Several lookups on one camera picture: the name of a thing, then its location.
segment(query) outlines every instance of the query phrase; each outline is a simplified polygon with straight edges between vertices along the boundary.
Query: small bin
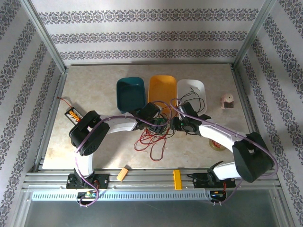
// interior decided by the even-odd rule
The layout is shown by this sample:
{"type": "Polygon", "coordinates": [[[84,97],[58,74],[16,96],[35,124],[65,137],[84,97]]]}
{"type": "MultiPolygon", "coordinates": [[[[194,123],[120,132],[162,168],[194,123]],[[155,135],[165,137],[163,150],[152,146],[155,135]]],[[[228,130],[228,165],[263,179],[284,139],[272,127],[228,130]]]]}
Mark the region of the small bin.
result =
{"type": "Polygon", "coordinates": [[[140,77],[127,77],[117,82],[117,107],[126,113],[145,107],[144,81],[140,77]]]}
{"type": "Polygon", "coordinates": [[[204,84],[195,79],[182,79],[177,86],[178,99],[189,102],[199,116],[205,114],[207,106],[204,84]]]}
{"type": "MultiPolygon", "coordinates": [[[[176,79],[169,75],[152,76],[148,88],[148,102],[163,101],[169,105],[173,98],[177,98],[176,79]]],[[[156,105],[162,107],[165,114],[168,115],[170,113],[169,108],[165,104],[156,103],[156,105]]]]}

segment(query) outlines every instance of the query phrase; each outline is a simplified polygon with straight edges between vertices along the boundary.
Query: yellow block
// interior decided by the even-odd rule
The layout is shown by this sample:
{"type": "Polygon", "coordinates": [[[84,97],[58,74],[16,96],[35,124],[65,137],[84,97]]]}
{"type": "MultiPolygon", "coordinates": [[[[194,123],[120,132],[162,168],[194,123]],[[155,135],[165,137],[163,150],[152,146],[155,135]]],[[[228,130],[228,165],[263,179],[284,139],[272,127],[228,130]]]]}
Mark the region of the yellow block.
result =
{"type": "Polygon", "coordinates": [[[174,170],[174,181],[175,181],[175,190],[182,190],[181,174],[180,170],[174,170]]]}
{"type": "Polygon", "coordinates": [[[122,168],[121,172],[119,173],[119,175],[117,176],[117,180],[119,181],[123,181],[124,177],[126,176],[128,170],[125,168],[122,168]]]}

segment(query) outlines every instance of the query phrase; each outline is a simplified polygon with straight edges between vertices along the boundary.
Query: white wallpaper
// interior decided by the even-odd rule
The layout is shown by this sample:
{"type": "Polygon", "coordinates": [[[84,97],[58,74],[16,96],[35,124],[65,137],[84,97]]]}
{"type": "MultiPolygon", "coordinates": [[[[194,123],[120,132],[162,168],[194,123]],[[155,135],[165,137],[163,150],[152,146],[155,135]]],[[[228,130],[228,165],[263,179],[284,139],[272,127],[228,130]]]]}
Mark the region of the white wallpaper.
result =
{"type": "Polygon", "coordinates": [[[263,0],[33,0],[66,65],[232,63],[263,0]]]}
{"type": "Polygon", "coordinates": [[[0,227],[34,165],[60,71],[18,0],[0,0],[0,227]]]}
{"type": "Polygon", "coordinates": [[[279,163],[296,226],[303,226],[303,7],[275,3],[240,66],[259,131],[279,163]]]}

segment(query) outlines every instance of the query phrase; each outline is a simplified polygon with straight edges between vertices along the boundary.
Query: red wire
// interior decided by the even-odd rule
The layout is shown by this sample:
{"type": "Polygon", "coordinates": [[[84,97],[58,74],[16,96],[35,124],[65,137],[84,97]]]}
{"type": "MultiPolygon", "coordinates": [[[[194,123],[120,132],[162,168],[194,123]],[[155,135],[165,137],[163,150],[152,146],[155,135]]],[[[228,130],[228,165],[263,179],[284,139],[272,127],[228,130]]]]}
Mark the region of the red wire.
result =
{"type": "Polygon", "coordinates": [[[226,183],[223,182],[223,186],[224,186],[224,189],[223,189],[223,195],[226,194],[226,183]]]}
{"type": "Polygon", "coordinates": [[[150,151],[150,158],[151,160],[155,161],[155,162],[158,162],[160,160],[163,159],[163,153],[164,153],[164,150],[165,150],[165,144],[166,144],[166,136],[169,132],[169,128],[166,130],[165,134],[164,135],[159,135],[159,134],[156,134],[156,133],[152,133],[151,131],[149,131],[148,129],[145,129],[143,131],[143,133],[141,134],[140,138],[134,143],[134,149],[136,151],[144,151],[146,150],[150,145],[152,145],[151,147],[151,151],[150,151]],[[152,149],[153,149],[153,146],[156,145],[156,143],[160,140],[164,140],[164,144],[162,146],[162,152],[161,152],[161,158],[159,159],[154,159],[152,157],[152,149]],[[141,143],[143,145],[146,145],[146,147],[142,148],[142,149],[138,149],[137,148],[137,145],[138,143],[141,143]]]}
{"type": "Polygon", "coordinates": [[[65,101],[65,102],[66,102],[66,104],[67,104],[67,105],[69,105],[69,106],[70,106],[70,108],[72,108],[71,104],[69,104],[69,103],[68,103],[68,102],[67,102],[67,101],[66,101],[64,98],[60,98],[60,97],[58,97],[58,96],[57,96],[57,99],[60,99],[60,100],[65,101]]]}

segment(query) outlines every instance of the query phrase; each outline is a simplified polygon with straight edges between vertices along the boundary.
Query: cable bundle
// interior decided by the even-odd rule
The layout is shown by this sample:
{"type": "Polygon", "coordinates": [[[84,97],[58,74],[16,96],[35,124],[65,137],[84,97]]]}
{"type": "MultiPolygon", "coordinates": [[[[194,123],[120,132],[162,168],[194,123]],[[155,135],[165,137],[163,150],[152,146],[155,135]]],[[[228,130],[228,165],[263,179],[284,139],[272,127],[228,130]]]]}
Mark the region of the cable bundle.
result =
{"type": "MultiPolygon", "coordinates": [[[[161,116],[163,118],[160,118],[160,119],[163,119],[164,121],[168,121],[168,119],[166,119],[163,115],[161,115],[161,116]]],[[[175,131],[173,131],[171,134],[169,134],[169,131],[170,131],[169,126],[166,127],[166,129],[164,130],[164,132],[162,134],[157,134],[157,133],[154,133],[154,132],[150,131],[149,129],[145,129],[143,131],[143,133],[141,134],[140,138],[134,143],[134,149],[136,151],[144,151],[150,145],[152,145],[151,146],[151,151],[150,151],[150,158],[151,158],[151,160],[155,161],[155,162],[158,162],[158,161],[162,160],[163,159],[163,153],[164,153],[164,150],[165,150],[166,139],[168,139],[168,138],[172,137],[173,135],[175,135],[175,131]],[[162,146],[161,157],[158,158],[158,159],[154,159],[152,157],[153,146],[155,146],[156,143],[159,142],[159,141],[161,141],[161,140],[164,141],[163,146],[162,146]],[[144,147],[142,149],[139,149],[137,147],[139,142],[141,144],[143,144],[143,145],[146,145],[146,147],[144,147]]]]}

